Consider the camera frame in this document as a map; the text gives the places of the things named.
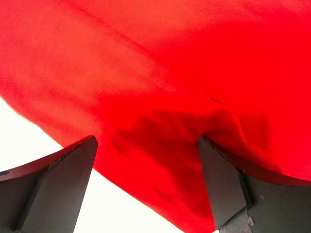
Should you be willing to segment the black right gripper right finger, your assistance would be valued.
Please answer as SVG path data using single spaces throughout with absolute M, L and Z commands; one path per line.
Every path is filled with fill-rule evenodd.
M 238 157 L 208 138 L 198 142 L 216 230 L 221 233 L 309 233 L 310 181 Z

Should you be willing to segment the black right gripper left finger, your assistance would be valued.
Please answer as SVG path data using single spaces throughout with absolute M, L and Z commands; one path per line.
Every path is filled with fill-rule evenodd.
M 0 173 L 2 233 L 72 233 L 94 165 L 98 142 L 88 136 Z

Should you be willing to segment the red t shirt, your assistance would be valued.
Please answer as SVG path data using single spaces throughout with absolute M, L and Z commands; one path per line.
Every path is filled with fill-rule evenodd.
M 187 233 L 215 227 L 197 143 L 311 178 L 308 0 L 3 0 L 0 94 Z

